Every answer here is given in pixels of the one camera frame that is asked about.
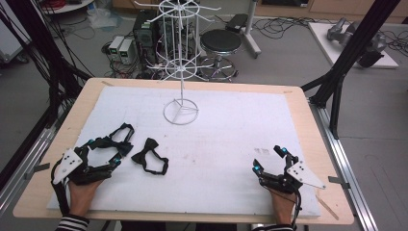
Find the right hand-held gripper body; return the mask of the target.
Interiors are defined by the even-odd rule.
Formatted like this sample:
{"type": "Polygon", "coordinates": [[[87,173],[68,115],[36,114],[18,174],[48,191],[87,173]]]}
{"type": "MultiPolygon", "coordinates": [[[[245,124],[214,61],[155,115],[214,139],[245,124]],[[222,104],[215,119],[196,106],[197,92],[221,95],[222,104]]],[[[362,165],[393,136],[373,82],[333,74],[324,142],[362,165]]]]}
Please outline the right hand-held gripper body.
{"type": "Polygon", "coordinates": [[[259,166],[259,184],[262,187],[273,189],[281,193],[297,193],[304,185],[319,189],[325,189],[325,184],[307,167],[303,161],[290,153],[280,154],[285,160],[284,172],[279,175],[273,175],[265,172],[262,166],[259,166]]]}

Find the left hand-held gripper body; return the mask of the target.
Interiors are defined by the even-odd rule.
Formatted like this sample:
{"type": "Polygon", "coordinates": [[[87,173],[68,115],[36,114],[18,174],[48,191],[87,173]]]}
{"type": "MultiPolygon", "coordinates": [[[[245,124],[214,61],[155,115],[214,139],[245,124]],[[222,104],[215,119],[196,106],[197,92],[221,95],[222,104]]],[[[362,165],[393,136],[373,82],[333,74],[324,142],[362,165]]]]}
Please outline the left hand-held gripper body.
{"type": "Polygon", "coordinates": [[[57,185],[65,178],[76,185],[87,185],[112,176],[113,167],[104,165],[92,167],[88,162],[89,149],[87,147],[69,148],[63,154],[57,170],[53,172],[52,183],[57,185]]]}

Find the white wire display rack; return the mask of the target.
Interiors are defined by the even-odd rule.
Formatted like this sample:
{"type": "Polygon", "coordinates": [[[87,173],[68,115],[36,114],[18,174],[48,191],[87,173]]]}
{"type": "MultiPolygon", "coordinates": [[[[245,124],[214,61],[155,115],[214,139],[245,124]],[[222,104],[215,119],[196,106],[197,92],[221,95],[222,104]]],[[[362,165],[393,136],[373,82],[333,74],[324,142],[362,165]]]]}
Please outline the white wire display rack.
{"type": "Polygon", "coordinates": [[[165,50],[168,48],[166,21],[170,21],[172,55],[159,54],[165,63],[160,70],[166,73],[164,81],[174,79],[180,82],[180,96],[164,106],[163,116],[171,124],[187,125],[198,118],[199,108],[192,100],[184,96],[185,81],[191,77],[197,77],[197,71],[200,68],[197,59],[201,55],[198,44],[196,44],[192,56],[189,57],[189,23],[194,22],[195,26],[198,26],[199,19],[208,22],[212,22],[212,19],[200,14],[202,9],[208,10],[208,7],[202,8],[194,0],[185,0],[185,3],[182,3],[181,0],[163,0],[159,4],[148,4],[148,7],[159,10],[158,15],[153,19],[148,19],[148,22],[155,22],[159,19],[163,21],[165,50]]]}

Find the person's left hand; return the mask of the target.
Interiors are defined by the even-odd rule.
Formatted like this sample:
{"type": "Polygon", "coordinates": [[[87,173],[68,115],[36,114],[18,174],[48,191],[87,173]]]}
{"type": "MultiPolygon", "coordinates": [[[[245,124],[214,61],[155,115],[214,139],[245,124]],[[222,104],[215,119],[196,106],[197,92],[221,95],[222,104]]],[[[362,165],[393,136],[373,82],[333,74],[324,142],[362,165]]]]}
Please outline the person's left hand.
{"type": "Polygon", "coordinates": [[[69,213],[74,216],[84,217],[88,213],[95,192],[101,184],[102,180],[82,186],[78,186],[73,182],[69,182],[69,213]]]}

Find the person's right hand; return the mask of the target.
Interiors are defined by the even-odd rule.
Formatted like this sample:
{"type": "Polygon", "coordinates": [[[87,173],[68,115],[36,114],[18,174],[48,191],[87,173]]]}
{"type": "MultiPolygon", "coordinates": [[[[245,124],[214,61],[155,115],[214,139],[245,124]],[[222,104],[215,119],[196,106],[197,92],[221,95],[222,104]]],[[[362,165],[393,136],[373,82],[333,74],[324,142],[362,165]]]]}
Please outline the person's right hand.
{"type": "Polygon", "coordinates": [[[296,202],[294,193],[288,194],[276,190],[270,190],[272,209],[277,224],[291,224],[292,211],[296,202]]]}

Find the grey metal clip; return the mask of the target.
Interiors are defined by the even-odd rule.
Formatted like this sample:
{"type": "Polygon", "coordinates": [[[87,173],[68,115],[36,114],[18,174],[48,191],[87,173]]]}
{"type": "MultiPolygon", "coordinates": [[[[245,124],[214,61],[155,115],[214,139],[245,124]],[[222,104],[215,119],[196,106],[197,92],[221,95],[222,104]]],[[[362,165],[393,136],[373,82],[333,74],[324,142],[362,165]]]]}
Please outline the grey metal clip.
{"type": "Polygon", "coordinates": [[[24,180],[30,180],[36,172],[43,171],[49,168],[50,168],[49,163],[32,167],[29,171],[24,173],[24,180]]]}
{"type": "Polygon", "coordinates": [[[347,183],[346,181],[344,181],[344,180],[343,180],[342,178],[340,178],[340,177],[329,176],[329,177],[328,177],[328,181],[329,181],[330,183],[334,183],[334,184],[339,184],[339,185],[341,185],[344,190],[347,190],[347,189],[350,188],[350,184],[347,183]]]}

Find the wooden stick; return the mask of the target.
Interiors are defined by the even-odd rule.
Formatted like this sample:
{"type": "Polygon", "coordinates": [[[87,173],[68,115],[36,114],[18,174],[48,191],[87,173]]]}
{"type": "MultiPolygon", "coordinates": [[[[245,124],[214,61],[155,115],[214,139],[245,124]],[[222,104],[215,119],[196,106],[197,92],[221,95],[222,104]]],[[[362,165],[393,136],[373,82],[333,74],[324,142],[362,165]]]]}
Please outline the wooden stick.
{"type": "Polygon", "coordinates": [[[320,205],[335,219],[339,220],[339,216],[329,207],[327,203],[324,202],[318,195],[316,195],[316,199],[320,203],[320,205]]]}

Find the white foam board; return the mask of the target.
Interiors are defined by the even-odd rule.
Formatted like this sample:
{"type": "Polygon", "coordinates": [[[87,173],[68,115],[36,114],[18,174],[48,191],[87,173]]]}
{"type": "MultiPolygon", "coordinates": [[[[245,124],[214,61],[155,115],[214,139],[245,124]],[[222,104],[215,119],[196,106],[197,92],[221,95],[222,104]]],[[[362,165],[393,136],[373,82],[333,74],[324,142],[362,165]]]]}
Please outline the white foam board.
{"type": "MultiPolygon", "coordinates": [[[[286,94],[187,90],[199,108],[187,125],[171,124],[164,106],[177,90],[105,87],[76,143],[109,136],[123,123],[135,133],[132,150],[99,188],[96,211],[268,215],[268,193],[252,171],[256,159],[280,174],[284,160],[273,150],[303,155],[286,94]]],[[[117,150],[95,148],[92,167],[107,164],[117,150]]]]}

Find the white power supply box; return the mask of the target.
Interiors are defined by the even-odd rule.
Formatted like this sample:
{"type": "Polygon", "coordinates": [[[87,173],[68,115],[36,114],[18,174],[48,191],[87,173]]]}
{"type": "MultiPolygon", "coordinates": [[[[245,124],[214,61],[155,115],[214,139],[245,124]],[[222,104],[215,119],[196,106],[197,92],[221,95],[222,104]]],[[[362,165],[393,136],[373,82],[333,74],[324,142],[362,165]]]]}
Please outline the white power supply box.
{"type": "Polygon", "coordinates": [[[119,56],[123,64],[131,64],[136,56],[133,41],[126,38],[119,48],[119,56]]]}
{"type": "Polygon", "coordinates": [[[113,62],[120,62],[119,48],[124,41],[124,36],[116,36],[108,47],[110,58],[113,62]]]}

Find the white platform board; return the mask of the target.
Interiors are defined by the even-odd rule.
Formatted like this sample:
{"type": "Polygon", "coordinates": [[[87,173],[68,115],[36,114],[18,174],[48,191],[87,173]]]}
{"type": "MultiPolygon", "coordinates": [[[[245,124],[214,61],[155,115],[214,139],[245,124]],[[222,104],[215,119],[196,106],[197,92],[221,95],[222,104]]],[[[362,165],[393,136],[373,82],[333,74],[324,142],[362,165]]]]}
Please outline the white platform board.
{"type": "MultiPolygon", "coordinates": [[[[309,28],[314,35],[314,38],[319,44],[319,47],[325,54],[327,60],[333,64],[338,60],[340,54],[343,51],[343,47],[336,40],[327,39],[327,31],[332,27],[332,24],[327,23],[309,23],[309,28]]],[[[391,56],[386,52],[382,51],[383,55],[371,68],[383,68],[383,69],[394,69],[398,68],[398,64],[391,58],[391,56]]]]}

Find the black computer tower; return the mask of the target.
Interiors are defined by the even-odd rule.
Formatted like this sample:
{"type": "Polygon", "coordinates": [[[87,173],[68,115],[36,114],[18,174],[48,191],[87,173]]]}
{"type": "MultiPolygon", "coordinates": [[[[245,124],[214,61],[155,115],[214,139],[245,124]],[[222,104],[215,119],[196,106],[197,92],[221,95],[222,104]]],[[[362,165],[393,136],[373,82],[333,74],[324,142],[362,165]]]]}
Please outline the black computer tower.
{"type": "Polygon", "coordinates": [[[155,64],[157,62],[158,23],[152,21],[156,16],[155,10],[140,10],[133,27],[134,38],[142,64],[155,64]]]}

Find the black round stool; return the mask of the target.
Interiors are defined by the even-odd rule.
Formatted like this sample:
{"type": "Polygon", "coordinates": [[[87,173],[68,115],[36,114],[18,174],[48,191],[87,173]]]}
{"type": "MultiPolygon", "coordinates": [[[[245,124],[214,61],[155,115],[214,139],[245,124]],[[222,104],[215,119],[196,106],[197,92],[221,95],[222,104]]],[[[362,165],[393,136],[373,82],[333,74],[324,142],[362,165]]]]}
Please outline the black round stool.
{"type": "Polygon", "coordinates": [[[215,29],[205,32],[200,38],[201,48],[206,52],[206,57],[200,64],[200,76],[207,81],[227,80],[232,81],[239,71],[227,56],[235,54],[241,47],[240,37],[231,31],[215,29]]]}

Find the clear plastic bag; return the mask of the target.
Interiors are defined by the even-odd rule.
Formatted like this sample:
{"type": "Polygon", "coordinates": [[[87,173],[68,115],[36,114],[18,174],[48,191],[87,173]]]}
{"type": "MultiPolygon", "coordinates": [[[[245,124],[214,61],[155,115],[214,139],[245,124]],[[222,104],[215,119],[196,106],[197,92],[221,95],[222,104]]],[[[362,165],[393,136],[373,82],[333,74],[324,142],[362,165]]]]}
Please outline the clear plastic bag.
{"type": "Polygon", "coordinates": [[[112,13],[108,9],[90,9],[87,10],[89,25],[93,29],[116,28],[121,24],[122,18],[112,13]]]}

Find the black flat box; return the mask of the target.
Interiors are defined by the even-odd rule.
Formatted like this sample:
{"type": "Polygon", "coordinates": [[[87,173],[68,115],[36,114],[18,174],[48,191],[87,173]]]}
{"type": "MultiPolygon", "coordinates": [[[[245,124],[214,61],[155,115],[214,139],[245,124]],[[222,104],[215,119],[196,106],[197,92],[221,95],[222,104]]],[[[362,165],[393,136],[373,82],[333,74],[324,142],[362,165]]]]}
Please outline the black flat box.
{"type": "Polygon", "coordinates": [[[246,25],[248,15],[246,13],[235,14],[225,25],[227,31],[238,33],[246,25]]]}

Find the round white table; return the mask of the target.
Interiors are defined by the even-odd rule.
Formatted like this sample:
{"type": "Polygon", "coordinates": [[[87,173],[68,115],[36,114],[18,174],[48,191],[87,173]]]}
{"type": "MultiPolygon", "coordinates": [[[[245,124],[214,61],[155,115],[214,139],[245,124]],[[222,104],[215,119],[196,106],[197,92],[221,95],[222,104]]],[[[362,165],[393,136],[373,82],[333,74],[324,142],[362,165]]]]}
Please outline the round white table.
{"type": "Polygon", "coordinates": [[[94,0],[81,0],[81,1],[82,1],[81,4],[65,4],[63,7],[59,9],[42,8],[42,10],[46,14],[68,13],[68,12],[86,8],[88,5],[92,5],[94,3],[94,0]]]}

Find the aluminium rail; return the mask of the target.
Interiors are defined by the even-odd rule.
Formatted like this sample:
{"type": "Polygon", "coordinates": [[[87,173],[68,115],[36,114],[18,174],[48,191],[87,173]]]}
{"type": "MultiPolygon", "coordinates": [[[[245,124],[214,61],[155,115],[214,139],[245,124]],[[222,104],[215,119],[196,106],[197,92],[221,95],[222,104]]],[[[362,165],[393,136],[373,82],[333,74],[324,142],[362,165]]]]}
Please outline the aluminium rail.
{"type": "Polygon", "coordinates": [[[326,109],[320,109],[315,105],[309,104],[309,106],[326,143],[334,168],[340,177],[345,196],[351,205],[352,215],[357,218],[362,231],[378,231],[370,207],[360,189],[342,143],[335,138],[329,129],[329,113],[327,113],[326,109]]]}
{"type": "Polygon", "coordinates": [[[11,159],[0,171],[0,218],[7,212],[22,186],[30,181],[24,180],[24,173],[32,167],[41,165],[41,159],[55,139],[70,109],[60,107],[55,118],[47,108],[34,128],[17,148],[11,159]]]}

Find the black metal frame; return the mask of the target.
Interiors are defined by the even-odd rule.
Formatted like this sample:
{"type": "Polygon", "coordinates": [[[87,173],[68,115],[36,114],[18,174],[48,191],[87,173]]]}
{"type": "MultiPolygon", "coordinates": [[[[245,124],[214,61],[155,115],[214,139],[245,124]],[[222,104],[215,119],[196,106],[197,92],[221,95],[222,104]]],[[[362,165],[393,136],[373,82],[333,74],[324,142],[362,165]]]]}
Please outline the black metal frame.
{"type": "Polygon", "coordinates": [[[318,91],[310,97],[310,102],[318,108],[325,108],[327,100],[333,97],[329,131],[336,140],[339,138],[338,119],[344,78],[399,2],[400,0],[375,0],[356,33],[328,72],[301,87],[303,91],[319,87],[318,91]]]}
{"type": "Polygon", "coordinates": [[[14,35],[23,49],[35,62],[35,66],[49,86],[49,107],[35,127],[19,146],[12,158],[0,172],[0,191],[11,182],[12,176],[27,156],[28,148],[44,128],[49,128],[57,119],[59,106],[65,100],[77,98],[82,90],[79,80],[87,81],[91,75],[70,63],[55,43],[45,21],[40,18],[41,8],[35,0],[6,0],[11,11],[31,39],[28,45],[15,30],[12,20],[0,11],[0,20],[14,35]]]}

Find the white stand post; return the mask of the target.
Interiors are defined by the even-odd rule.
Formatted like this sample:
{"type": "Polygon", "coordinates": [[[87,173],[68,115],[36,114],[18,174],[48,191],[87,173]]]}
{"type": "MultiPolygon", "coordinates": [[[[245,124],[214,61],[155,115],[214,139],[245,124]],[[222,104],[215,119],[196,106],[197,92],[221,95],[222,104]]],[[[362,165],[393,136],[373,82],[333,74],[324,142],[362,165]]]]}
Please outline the white stand post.
{"type": "Polygon", "coordinates": [[[245,27],[242,28],[242,35],[248,50],[251,52],[254,59],[257,59],[262,53],[260,47],[251,35],[253,19],[255,16],[256,6],[259,0],[249,0],[249,7],[247,12],[247,21],[245,27]]]}

